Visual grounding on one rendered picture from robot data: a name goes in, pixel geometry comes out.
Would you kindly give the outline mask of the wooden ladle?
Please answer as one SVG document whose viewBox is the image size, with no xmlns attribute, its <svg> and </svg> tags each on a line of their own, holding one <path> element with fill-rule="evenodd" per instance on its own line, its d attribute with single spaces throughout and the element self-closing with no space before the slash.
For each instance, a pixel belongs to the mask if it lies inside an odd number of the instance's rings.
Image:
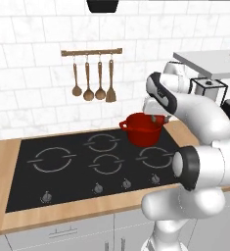
<svg viewBox="0 0 230 251">
<path fill-rule="evenodd" d="M 89 63 L 88 62 L 85 63 L 85 72 L 86 72 L 86 80 L 87 80 L 87 89 L 83 93 L 83 98 L 85 101 L 92 101 L 94 98 L 94 93 L 90 89 L 90 75 L 89 75 L 90 71 L 89 71 Z"/>
</svg>

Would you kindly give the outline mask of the small wooden spoon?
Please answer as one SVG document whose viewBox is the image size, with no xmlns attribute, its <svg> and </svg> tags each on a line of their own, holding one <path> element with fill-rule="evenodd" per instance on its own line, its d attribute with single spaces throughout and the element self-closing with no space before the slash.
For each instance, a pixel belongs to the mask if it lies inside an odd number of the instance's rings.
<svg viewBox="0 0 230 251">
<path fill-rule="evenodd" d="M 73 75 L 74 75 L 74 80 L 76 81 L 76 83 L 74 85 L 74 88 L 72 89 L 72 94 L 74 96 L 80 96 L 82 93 L 82 90 L 79 87 L 78 82 L 77 82 L 77 65 L 76 64 L 73 64 Z"/>
</svg>

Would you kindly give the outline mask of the black range hood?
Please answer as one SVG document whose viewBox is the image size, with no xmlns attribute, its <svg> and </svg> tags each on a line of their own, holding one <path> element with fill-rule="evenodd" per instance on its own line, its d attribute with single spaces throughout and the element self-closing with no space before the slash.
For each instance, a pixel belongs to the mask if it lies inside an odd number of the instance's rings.
<svg viewBox="0 0 230 251">
<path fill-rule="evenodd" d="M 86 0 L 89 11 L 96 14 L 114 13 L 119 0 Z"/>
</svg>

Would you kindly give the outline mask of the wooden utensil rail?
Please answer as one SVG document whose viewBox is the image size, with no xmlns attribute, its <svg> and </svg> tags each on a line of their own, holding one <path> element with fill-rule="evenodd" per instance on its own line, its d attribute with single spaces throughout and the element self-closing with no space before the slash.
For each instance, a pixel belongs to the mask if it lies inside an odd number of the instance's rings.
<svg viewBox="0 0 230 251">
<path fill-rule="evenodd" d="M 62 50 L 62 57 L 67 56 L 87 56 L 87 55 L 108 55 L 108 54 L 122 54 L 122 48 L 116 49 L 96 49 L 96 50 L 77 50 L 77 51 L 69 51 Z"/>
</svg>

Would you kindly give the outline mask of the grey cupboard run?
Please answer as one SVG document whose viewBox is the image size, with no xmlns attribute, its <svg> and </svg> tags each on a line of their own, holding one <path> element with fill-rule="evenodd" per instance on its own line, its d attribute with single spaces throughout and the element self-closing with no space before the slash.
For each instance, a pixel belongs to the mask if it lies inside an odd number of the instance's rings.
<svg viewBox="0 0 230 251">
<path fill-rule="evenodd" d="M 230 191 L 226 205 L 217 216 L 198 220 L 188 244 L 189 251 L 230 251 Z"/>
</svg>

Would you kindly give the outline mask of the black hob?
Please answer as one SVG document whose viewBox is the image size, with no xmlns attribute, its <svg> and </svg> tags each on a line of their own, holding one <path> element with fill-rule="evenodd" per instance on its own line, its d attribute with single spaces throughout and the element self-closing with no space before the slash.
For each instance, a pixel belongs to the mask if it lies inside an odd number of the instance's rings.
<svg viewBox="0 0 230 251">
<path fill-rule="evenodd" d="M 179 146 L 164 129 L 150 147 L 137 147 L 120 129 L 25 139 L 14 171 L 8 213 L 174 184 Z M 152 175 L 160 178 L 152 183 Z M 125 189 L 125 179 L 131 187 Z M 102 193 L 94 191 L 103 186 Z M 48 203 L 42 196 L 48 191 Z"/>
</svg>

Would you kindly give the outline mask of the grey drawer front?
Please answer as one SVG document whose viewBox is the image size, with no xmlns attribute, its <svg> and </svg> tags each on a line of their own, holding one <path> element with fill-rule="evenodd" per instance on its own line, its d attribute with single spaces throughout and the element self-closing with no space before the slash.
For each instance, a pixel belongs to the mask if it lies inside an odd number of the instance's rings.
<svg viewBox="0 0 230 251">
<path fill-rule="evenodd" d="M 13 251 L 111 251 L 114 216 L 105 215 L 9 233 Z"/>
</svg>

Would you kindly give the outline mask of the grey shelf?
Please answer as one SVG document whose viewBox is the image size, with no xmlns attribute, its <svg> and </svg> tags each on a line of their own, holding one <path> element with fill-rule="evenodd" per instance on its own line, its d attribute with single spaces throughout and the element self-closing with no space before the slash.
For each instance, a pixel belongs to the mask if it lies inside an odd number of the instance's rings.
<svg viewBox="0 0 230 251">
<path fill-rule="evenodd" d="M 230 51 L 174 52 L 173 58 L 209 79 L 230 78 Z"/>
</svg>

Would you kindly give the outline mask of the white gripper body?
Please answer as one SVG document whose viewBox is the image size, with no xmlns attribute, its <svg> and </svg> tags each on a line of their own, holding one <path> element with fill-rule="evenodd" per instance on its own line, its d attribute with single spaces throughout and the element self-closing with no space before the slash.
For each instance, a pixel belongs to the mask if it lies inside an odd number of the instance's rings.
<svg viewBox="0 0 230 251">
<path fill-rule="evenodd" d="M 143 104 L 143 113 L 146 115 L 168 115 L 168 112 L 158 103 L 155 98 L 146 97 Z"/>
</svg>

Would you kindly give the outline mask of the red pot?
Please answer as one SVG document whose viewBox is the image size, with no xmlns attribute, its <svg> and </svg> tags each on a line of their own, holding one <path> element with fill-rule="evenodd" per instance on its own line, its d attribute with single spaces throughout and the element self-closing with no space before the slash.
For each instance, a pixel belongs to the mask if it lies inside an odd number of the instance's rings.
<svg viewBox="0 0 230 251">
<path fill-rule="evenodd" d="M 149 147 L 158 142 L 164 125 L 164 115 L 155 116 L 158 120 L 153 123 L 151 115 L 134 113 L 120 122 L 119 127 L 126 132 L 130 143 L 139 147 Z"/>
</svg>

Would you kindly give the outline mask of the wooden spatula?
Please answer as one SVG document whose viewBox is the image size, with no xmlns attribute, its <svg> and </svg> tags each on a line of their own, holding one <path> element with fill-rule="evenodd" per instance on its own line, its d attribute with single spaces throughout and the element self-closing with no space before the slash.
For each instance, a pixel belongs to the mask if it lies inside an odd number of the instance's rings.
<svg viewBox="0 0 230 251">
<path fill-rule="evenodd" d="M 106 101 L 109 103 L 112 103 L 116 101 L 115 90 L 113 88 L 113 74 L 114 74 L 114 61 L 113 60 L 109 61 L 109 73 L 110 73 L 110 86 L 107 91 Z"/>
</svg>

